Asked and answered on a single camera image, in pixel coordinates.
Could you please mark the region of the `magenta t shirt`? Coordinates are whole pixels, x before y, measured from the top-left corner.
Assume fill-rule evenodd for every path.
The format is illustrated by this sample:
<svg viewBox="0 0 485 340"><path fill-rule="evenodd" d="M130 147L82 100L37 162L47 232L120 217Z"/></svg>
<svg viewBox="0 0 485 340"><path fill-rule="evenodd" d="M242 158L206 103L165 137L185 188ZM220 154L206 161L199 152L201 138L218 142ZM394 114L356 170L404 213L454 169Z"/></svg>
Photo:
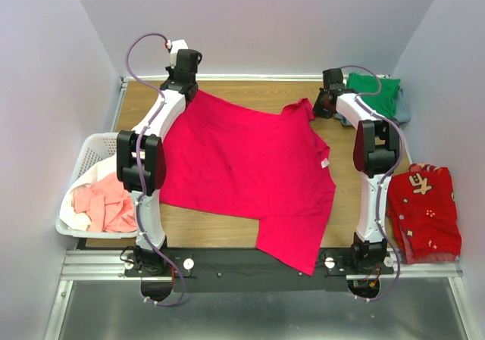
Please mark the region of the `magenta t shirt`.
<svg viewBox="0 0 485 340"><path fill-rule="evenodd" d="M330 147L311 102L278 114L198 92L164 139L163 204L258 221L257 249L312 275L330 219Z"/></svg>

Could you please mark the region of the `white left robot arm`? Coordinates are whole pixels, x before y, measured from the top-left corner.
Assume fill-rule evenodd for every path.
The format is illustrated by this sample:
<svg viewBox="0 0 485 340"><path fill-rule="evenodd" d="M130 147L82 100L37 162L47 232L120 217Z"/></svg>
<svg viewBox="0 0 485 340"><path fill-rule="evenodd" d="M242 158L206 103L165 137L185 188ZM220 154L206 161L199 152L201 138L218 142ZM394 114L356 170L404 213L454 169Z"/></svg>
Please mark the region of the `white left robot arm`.
<svg viewBox="0 0 485 340"><path fill-rule="evenodd" d="M196 74L202 61L202 54L183 39L170 42L168 51L168 78L155 89L154 105L131 131L117 134L117 178L130 194L137 225L130 266L153 276L161 275L168 265L167 255L160 252L166 235L158 203L167 174L163 141L199 90Z"/></svg>

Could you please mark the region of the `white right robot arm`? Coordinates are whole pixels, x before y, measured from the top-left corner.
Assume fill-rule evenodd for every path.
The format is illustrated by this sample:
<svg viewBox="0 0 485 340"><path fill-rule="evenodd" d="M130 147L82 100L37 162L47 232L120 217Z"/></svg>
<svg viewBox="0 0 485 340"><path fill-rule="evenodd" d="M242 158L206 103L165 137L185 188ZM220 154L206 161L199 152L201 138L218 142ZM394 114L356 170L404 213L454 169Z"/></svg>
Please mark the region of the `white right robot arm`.
<svg viewBox="0 0 485 340"><path fill-rule="evenodd" d="M340 68L324 70L322 77L314 115L330 119L340 114L356 130L352 159L361 177L361 209L353 243L343 250L342 264L354 273L366 273L386 260L386 197L402 159L402 137L394 121L369 107L362 93L346 87Z"/></svg>

